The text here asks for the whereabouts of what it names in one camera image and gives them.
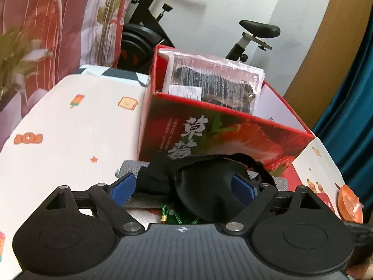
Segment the plastic bag with black garment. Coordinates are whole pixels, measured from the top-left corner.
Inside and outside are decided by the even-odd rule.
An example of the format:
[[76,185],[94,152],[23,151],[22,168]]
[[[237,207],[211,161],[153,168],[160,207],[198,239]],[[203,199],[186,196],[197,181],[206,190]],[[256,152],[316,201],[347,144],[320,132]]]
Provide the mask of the plastic bag with black garment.
[[215,56],[160,49],[168,61],[162,91],[252,114],[259,102],[263,69]]

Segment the white patterned table cover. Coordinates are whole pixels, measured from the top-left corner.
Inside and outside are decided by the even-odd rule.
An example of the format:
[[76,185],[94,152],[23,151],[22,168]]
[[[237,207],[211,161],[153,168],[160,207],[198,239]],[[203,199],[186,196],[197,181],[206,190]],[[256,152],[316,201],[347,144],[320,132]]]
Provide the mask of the white patterned table cover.
[[43,139],[15,144],[9,138],[1,151],[2,279],[21,270],[12,249],[14,234],[57,186],[111,183],[123,161],[137,158],[149,87],[145,75],[137,80],[69,75],[14,129],[14,135],[41,134]]

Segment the black eye mask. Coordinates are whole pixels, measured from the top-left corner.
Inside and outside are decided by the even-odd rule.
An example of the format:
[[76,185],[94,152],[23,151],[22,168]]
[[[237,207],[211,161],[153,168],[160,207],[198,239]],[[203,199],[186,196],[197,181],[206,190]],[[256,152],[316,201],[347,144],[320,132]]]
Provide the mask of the black eye mask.
[[234,194],[232,180],[237,176],[249,183],[249,170],[257,173],[254,186],[274,185],[273,177],[261,162],[246,154],[189,155],[172,159],[164,153],[140,168],[134,194],[170,204],[179,214],[210,223],[225,223],[246,205]]

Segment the teal curtain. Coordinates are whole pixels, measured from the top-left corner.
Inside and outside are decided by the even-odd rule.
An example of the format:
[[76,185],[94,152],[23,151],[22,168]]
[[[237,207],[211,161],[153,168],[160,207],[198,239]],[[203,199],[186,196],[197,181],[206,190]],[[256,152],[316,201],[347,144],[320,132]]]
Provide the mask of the teal curtain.
[[365,210],[372,209],[372,21],[353,64],[313,128]]

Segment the red strawberry cardboard box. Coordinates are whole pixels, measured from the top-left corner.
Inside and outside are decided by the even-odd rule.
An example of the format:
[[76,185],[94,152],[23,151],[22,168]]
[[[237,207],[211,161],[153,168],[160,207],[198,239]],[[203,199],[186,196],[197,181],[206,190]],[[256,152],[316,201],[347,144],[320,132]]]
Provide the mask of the red strawberry cardboard box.
[[164,48],[181,51],[165,45],[154,51],[150,87],[144,99],[147,108],[140,122],[141,161],[149,161],[160,152],[172,159],[242,153],[278,172],[313,140],[307,125],[265,80],[252,114],[164,93],[168,61],[158,56]]

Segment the orange plastic object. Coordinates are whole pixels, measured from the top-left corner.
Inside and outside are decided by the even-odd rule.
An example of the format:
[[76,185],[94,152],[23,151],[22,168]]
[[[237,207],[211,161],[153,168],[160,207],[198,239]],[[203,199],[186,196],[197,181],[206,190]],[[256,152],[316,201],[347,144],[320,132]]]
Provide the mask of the orange plastic object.
[[363,204],[348,185],[339,189],[338,211],[344,221],[363,223]]

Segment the wooden door frame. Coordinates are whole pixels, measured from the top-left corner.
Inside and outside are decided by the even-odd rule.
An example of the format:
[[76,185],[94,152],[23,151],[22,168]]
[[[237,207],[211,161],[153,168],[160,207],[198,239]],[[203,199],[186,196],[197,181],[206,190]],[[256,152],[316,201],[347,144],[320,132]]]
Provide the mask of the wooden door frame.
[[319,30],[284,99],[313,128],[359,50],[372,0],[330,0]]

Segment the red floral curtain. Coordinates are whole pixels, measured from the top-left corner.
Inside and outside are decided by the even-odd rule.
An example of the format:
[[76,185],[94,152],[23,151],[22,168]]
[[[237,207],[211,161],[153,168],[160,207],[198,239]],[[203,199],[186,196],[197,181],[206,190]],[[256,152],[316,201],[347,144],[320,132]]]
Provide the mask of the red floral curtain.
[[1,0],[1,141],[65,76],[115,67],[130,0]]

